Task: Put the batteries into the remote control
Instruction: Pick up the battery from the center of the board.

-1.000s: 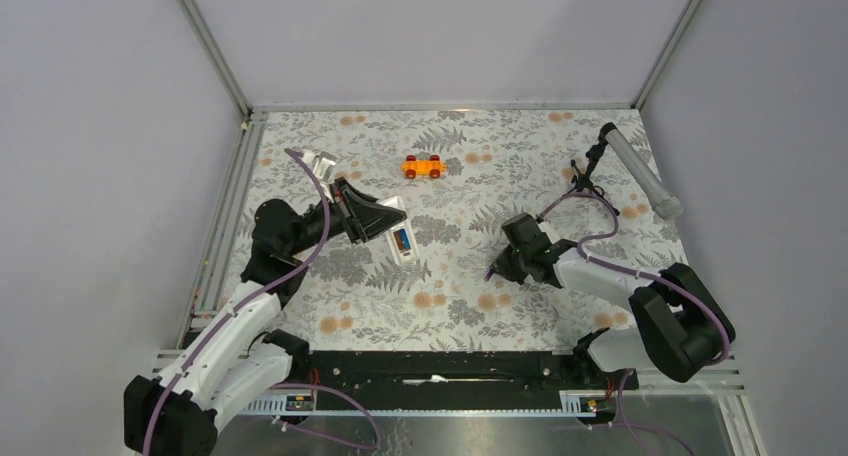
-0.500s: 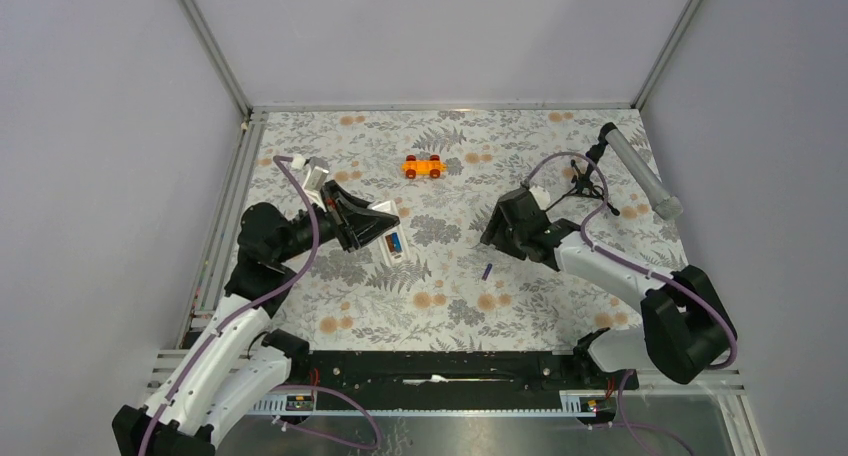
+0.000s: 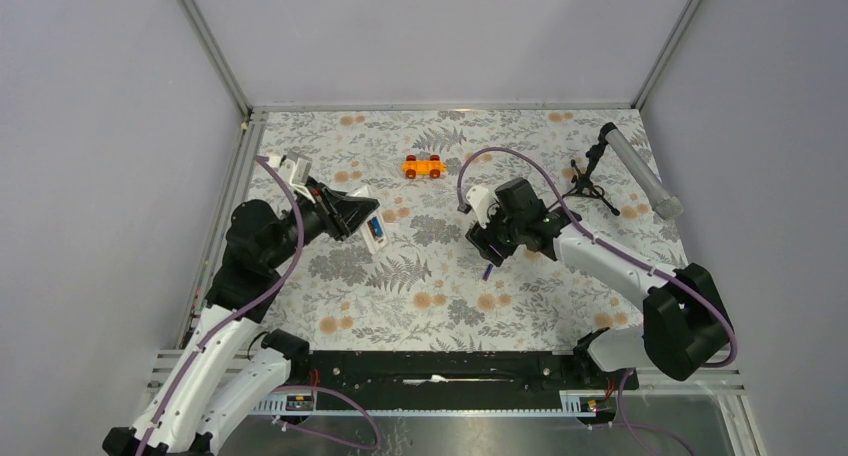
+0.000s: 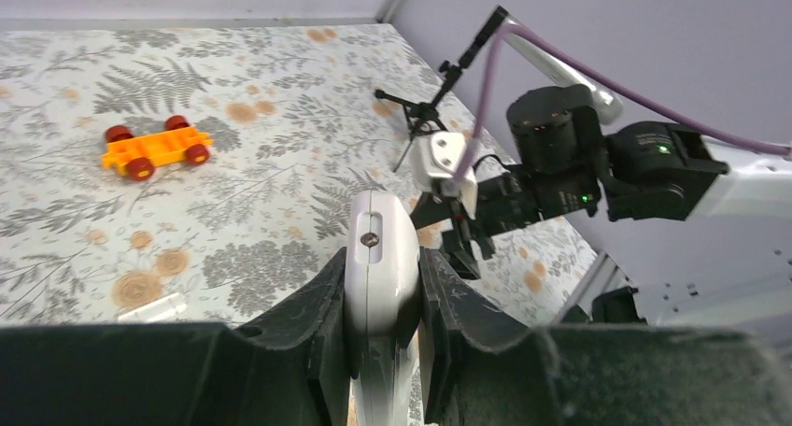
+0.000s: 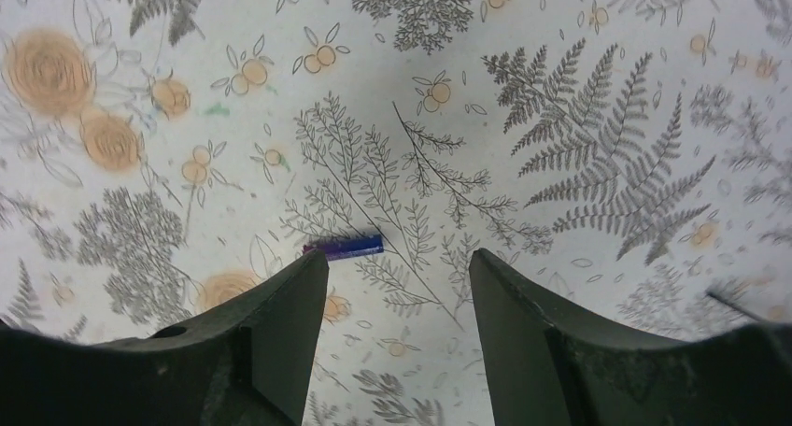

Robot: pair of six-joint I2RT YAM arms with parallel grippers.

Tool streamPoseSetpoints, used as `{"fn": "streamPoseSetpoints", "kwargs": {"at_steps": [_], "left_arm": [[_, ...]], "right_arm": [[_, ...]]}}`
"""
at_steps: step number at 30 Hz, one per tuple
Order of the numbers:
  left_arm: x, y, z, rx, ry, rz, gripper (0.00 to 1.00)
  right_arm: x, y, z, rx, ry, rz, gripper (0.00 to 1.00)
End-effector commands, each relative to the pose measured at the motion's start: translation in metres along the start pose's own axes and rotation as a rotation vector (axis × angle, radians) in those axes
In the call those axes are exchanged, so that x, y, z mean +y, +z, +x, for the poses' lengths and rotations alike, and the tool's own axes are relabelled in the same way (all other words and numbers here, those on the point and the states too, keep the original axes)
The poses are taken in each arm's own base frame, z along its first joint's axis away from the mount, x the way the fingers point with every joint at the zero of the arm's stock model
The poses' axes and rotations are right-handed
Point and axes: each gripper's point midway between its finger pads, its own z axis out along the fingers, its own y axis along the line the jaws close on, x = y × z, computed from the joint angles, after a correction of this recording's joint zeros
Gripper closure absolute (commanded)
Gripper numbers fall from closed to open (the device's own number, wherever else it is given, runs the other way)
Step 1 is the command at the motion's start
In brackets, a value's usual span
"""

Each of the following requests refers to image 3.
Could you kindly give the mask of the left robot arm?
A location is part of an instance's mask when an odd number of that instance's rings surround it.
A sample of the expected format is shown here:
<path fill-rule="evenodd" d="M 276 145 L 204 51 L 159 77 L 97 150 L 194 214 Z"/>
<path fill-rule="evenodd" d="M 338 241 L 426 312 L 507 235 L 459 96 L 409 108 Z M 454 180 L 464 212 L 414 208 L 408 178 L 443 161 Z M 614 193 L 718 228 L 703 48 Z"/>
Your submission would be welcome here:
<path fill-rule="evenodd" d="M 287 278 L 279 266 L 294 265 L 304 247 L 323 234 L 343 241 L 366 230 L 379 207 L 365 186 L 336 191 L 310 179 L 305 189 L 283 216 L 261 199 L 233 211 L 222 263 L 188 346 L 135 422 L 109 431 L 102 444 L 106 454 L 215 455 L 275 387 L 307 380 L 308 342 L 274 330 L 254 361 L 220 383 L 279 294 Z"/>

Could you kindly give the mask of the purple blue battery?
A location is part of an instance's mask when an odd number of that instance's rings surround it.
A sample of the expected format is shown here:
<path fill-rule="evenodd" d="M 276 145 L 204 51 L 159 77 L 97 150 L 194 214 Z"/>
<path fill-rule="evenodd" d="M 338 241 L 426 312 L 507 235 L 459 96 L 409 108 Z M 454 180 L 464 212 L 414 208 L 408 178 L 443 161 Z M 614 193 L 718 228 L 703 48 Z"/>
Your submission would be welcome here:
<path fill-rule="evenodd" d="M 382 224 L 378 217 L 374 216 L 368 221 L 368 227 L 372 236 L 375 240 L 382 240 L 384 237 L 384 231 L 382 228 Z"/>
<path fill-rule="evenodd" d="M 486 269 L 485 269 L 484 273 L 483 273 L 482 280 L 483 280 L 483 281 L 488 281 L 488 280 L 489 280 L 489 278 L 491 277 L 491 274 L 492 274 L 493 270 L 494 270 L 494 265 L 493 265 L 492 263 L 489 263 L 489 264 L 487 265 L 487 267 L 486 267 Z"/>

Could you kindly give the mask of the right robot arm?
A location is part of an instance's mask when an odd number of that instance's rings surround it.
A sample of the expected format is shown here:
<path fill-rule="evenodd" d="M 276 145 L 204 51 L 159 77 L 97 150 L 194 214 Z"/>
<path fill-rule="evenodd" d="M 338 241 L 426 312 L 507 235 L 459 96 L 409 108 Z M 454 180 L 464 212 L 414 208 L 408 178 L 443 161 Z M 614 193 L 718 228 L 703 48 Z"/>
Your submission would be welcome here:
<path fill-rule="evenodd" d="M 586 272 L 640 308 L 641 323 L 604 327 L 578 340 L 573 372 L 583 386 L 597 388 L 613 372 L 639 367 L 684 381 L 729 345 L 729 318 L 702 266 L 647 263 L 590 233 L 579 215 L 545 204 L 523 178 L 496 190 L 474 186 L 463 199 L 461 211 L 475 217 L 466 238 L 490 264 L 501 266 L 525 248 Z"/>

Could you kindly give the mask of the white remote control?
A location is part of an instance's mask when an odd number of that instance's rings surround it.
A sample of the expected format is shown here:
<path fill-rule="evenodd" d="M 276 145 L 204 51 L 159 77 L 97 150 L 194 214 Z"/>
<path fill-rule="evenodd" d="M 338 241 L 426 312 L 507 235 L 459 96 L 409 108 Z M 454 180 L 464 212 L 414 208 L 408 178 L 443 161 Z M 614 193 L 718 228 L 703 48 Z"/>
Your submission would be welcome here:
<path fill-rule="evenodd" d="M 382 214 L 374 210 L 361 225 L 359 233 L 368 251 L 375 255 L 389 244 L 388 230 L 385 226 Z"/>

